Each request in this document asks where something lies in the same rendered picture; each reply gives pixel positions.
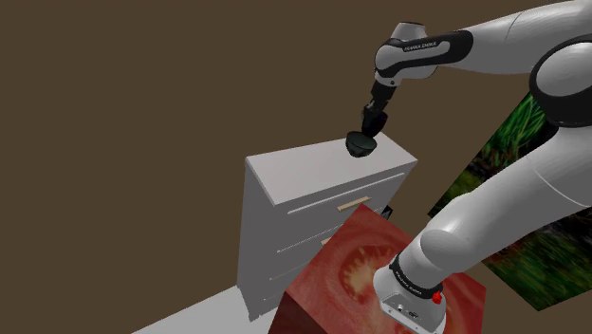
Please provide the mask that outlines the dark green bowl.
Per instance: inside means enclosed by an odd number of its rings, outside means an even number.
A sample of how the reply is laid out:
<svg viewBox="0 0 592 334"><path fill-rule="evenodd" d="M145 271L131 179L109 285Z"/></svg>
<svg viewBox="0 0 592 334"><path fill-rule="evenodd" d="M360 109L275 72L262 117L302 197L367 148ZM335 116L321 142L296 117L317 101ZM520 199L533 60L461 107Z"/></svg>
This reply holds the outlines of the dark green bowl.
<svg viewBox="0 0 592 334"><path fill-rule="evenodd" d="M354 158L369 156L377 146L378 144L373 138L365 136L360 131L349 132L345 139L345 147Z"/></svg>

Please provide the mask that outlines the grey chest of drawers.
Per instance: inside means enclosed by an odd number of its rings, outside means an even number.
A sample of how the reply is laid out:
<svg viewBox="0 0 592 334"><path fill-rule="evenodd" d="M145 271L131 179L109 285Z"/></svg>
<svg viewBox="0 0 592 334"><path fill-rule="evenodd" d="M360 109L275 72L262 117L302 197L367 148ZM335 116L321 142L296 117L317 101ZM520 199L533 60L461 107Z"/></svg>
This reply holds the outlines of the grey chest of drawers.
<svg viewBox="0 0 592 334"><path fill-rule="evenodd" d="M249 319L276 308L284 291L344 221L364 204L389 204L416 158L384 134L365 158L344 139L245 159L237 286Z"/></svg>

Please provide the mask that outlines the red tomato-patterned robot stand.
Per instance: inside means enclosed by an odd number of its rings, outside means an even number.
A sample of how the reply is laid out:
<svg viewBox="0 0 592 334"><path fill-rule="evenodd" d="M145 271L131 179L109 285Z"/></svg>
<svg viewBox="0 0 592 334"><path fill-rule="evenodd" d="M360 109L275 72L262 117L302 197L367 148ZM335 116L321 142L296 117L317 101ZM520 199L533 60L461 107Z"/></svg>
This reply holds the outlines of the red tomato-patterned robot stand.
<svg viewBox="0 0 592 334"><path fill-rule="evenodd" d="M373 287L412 240L359 206L287 288L268 334L415 334L382 312Z"/></svg>

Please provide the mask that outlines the green grass wall picture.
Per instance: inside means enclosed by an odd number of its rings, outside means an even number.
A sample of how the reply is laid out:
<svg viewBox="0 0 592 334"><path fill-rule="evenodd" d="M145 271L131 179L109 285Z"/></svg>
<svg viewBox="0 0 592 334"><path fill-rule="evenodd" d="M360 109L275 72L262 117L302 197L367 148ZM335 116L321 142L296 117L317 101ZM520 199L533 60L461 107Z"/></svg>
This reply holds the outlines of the green grass wall picture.
<svg viewBox="0 0 592 334"><path fill-rule="evenodd" d="M537 101L526 94L429 216L541 146L557 130L546 121ZM592 207L525 235L483 264L538 311L592 290Z"/></svg>

